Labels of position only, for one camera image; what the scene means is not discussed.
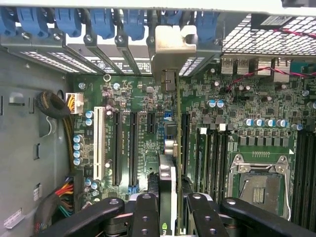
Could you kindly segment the socket locking lever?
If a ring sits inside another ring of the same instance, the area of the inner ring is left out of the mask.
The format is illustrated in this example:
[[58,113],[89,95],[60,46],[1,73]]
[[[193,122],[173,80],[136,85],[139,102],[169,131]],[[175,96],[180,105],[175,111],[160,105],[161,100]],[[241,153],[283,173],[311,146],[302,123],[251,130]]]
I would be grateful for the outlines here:
[[288,163],[287,157],[284,157],[284,164],[286,166],[286,171],[284,175],[285,179],[285,197],[286,197],[286,206],[287,206],[287,220],[291,220],[291,207],[290,207],[290,166]]

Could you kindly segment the long black expansion slot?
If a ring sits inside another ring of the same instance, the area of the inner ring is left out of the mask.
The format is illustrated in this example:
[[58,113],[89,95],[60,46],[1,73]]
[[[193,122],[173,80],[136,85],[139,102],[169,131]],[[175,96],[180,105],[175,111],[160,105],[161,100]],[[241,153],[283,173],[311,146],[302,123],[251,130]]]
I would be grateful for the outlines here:
[[189,157],[189,140],[190,140],[190,114],[181,114],[181,155],[183,174],[187,173],[187,163]]
[[130,113],[129,133],[129,194],[138,193],[138,114]]
[[112,185],[119,186],[122,179],[122,116],[120,112],[113,114],[113,164]]

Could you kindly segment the blue card retention clip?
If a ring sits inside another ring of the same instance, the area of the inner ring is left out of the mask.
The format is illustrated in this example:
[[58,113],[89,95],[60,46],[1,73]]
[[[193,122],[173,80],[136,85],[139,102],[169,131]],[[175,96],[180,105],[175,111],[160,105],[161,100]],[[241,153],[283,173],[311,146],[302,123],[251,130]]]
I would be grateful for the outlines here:
[[162,10],[160,15],[160,24],[170,26],[179,25],[182,13],[182,10]]
[[112,39],[115,37],[115,27],[112,10],[110,8],[90,9],[91,26],[96,35],[102,39]]
[[21,27],[27,33],[43,39],[49,36],[47,19],[40,8],[17,7],[17,16]]
[[16,36],[16,25],[9,10],[0,6],[0,35],[7,37]]
[[58,29],[71,38],[81,36],[81,18],[76,8],[55,8],[55,19]]
[[133,41],[142,40],[145,34],[145,11],[138,9],[123,10],[123,29]]
[[216,29],[219,12],[198,11],[195,19],[197,29],[198,46],[206,46],[216,39]]

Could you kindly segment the short black expansion slot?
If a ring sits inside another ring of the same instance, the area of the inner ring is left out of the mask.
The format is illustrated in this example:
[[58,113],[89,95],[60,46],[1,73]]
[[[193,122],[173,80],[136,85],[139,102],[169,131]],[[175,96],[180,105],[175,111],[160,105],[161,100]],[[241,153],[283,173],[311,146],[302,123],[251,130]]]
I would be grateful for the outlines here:
[[155,134],[156,132],[156,114],[155,112],[148,112],[147,114],[147,133]]

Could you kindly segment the black RAM slot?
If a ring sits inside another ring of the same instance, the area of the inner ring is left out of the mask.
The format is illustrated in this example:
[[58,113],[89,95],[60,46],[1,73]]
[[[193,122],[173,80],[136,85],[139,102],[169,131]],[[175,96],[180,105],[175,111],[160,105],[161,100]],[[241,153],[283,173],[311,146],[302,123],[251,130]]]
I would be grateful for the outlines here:
[[308,162],[306,165],[306,175],[308,177],[308,224],[309,228],[313,229],[314,225],[314,188],[315,188],[315,156],[316,156],[316,134],[309,133],[308,135]]
[[216,182],[217,182],[217,160],[218,160],[218,134],[216,130],[212,131],[211,136],[211,156],[209,167],[209,195],[216,200]]
[[301,130],[298,132],[297,140],[297,154],[296,154],[296,167],[295,167],[295,218],[296,224],[300,224],[300,203],[301,203],[301,190],[302,190],[302,179],[303,179],[303,165],[304,165],[304,154],[303,149],[305,148],[305,131]]
[[228,131],[220,133],[220,175],[219,175],[219,201],[225,197],[225,182],[227,173],[227,149],[228,149]]

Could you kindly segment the CPU socket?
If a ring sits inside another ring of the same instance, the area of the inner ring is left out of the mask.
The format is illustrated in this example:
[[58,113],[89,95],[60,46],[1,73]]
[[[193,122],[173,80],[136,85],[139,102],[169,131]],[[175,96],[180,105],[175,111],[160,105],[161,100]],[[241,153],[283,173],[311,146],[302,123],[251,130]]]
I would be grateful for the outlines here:
[[263,210],[287,219],[285,197],[285,155],[276,161],[246,161],[233,155],[229,168],[227,197],[239,198]]

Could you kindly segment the white expansion slot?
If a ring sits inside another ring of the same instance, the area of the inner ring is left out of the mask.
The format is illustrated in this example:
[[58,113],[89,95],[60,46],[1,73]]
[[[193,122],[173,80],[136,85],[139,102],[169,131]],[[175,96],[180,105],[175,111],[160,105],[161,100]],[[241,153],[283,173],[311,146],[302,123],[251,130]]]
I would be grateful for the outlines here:
[[94,107],[93,179],[102,180],[105,173],[105,107]]

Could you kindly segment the white power connector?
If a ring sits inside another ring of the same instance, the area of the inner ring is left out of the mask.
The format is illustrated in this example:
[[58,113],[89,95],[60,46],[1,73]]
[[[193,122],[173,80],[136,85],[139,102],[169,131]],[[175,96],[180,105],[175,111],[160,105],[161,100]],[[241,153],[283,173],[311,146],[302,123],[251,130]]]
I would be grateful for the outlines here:
[[83,114],[83,94],[80,93],[66,93],[66,105],[73,115]]

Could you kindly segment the installed RAM stick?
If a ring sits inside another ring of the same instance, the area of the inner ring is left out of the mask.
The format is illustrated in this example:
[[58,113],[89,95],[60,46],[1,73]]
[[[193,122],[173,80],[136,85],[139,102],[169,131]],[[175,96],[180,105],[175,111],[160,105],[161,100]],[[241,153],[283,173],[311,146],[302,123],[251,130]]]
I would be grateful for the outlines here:
[[197,145],[197,191],[204,192],[204,167],[205,167],[205,146],[207,145],[207,128],[202,127],[198,132],[198,145]]

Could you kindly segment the green motherboard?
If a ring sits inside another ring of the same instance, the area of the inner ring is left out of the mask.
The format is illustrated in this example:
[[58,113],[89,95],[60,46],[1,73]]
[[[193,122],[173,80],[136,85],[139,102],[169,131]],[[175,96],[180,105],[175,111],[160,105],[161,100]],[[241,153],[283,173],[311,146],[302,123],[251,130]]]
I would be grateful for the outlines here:
[[[80,195],[84,205],[104,198],[128,200],[130,113],[138,114],[138,193],[158,192],[158,157],[163,152],[163,113],[169,111],[166,95],[149,77],[78,76],[76,93],[83,94],[83,114],[75,115],[74,166],[83,176]],[[186,177],[197,191],[198,132],[207,128],[205,146],[204,192],[209,195],[209,167],[212,131],[218,134],[216,203],[219,203],[220,133],[228,131],[227,173],[233,155],[246,161],[276,161],[285,155],[290,165],[291,221],[295,223],[295,167],[298,132],[305,131],[300,224],[308,224],[308,135],[316,134],[316,63],[277,58],[271,65],[238,60],[225,69],[211,64],[192,78],[180,80],[181,114],[190,114],[189,157]],[[105,107],[105,173],[93,179],[94,107]],[[113,114],[122,116],[122,179],[112,185]],[[147,114],[156,114],[156,132],[147,133]],[[316,223],[316,163],[314,188],[314,225]]]

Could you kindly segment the open grey PC case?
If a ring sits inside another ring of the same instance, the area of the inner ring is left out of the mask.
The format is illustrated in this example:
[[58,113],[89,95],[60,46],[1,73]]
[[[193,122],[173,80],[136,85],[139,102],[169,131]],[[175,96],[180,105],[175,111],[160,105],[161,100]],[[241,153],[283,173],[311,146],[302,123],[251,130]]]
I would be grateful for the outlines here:
[[[69,90],[75,93],[78,76],[149,77],[154,80],[151,58],[155,52],[155,28],[162,10],[182,10],[180,28],[195,27],[198,11],[219,12],[216,39],[198,46],[197,33],[186,42],[196,45],[196,54],[187,59],[179,78],[192,78],[209,69],[211,64],[228,69],[238,60],[271,65],[281,58],[316,63],[316,0],[0,0],[16,25],[16,36],[0,35],[0,50],[65,75]],[[17,7],[40,8],[47,19],[49,36],[32,36],[21,27]],[[57,27],[55,8],[76,8],[81,18],[81,36],[71,38]],[[91,26],[90,9],[112,10],[115,37],[102,39]],[[123,10],[145,11],[145,34],[133,41],[123,29]],[[251,14],[293,16],[287,25],[276,30],[251,29]],[[66,93],[59,96],[51,90],[40,92],[36,107],[49,119],[62,122],[66,137],[69,173],[63,182],[45,197],[34,215],[33,234],[91,206],[80,200],[83,191],[82,172],[74,166],[74,122],[66,105]],[[187,207],[181,191],[181,221],[173,237],[196,237],[187,231]]]

